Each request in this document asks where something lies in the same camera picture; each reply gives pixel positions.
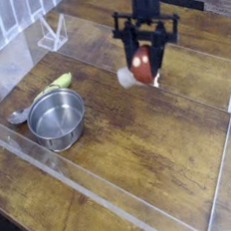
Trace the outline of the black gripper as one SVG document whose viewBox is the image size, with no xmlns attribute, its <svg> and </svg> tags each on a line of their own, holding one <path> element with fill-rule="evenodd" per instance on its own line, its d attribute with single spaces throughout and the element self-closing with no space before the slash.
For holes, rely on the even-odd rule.
<svg viewBox="0 0 231 231">
<path fill-rule="evenodd" d="M 160 14 L 154 17 L 138 18 L 134 14 L 115 12 L 113 37 L 123 41 L 127 66 L 138 49 L 138 41 L 150 41 L 150 67 L 155 77 L 161 66 L 166 43 L 178 41 L 178 21 L 176 14 Z"/>
</svg>

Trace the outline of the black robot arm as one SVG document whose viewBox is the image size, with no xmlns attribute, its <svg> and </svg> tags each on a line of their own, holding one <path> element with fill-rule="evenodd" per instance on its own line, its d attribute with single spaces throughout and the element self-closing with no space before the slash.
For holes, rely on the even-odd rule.
<svg viewBox="0 0 231 231">
<path fill-rule="evenodd" d="M 138 82 L 150 85 L 161 68 L 165 45 L 178 40 L 176 14 L 160 14 L 159 0 L 132 0 L 132 13 L 113 13 L 113 37 L 121 39 L 126 65 Z"/>
</svg>

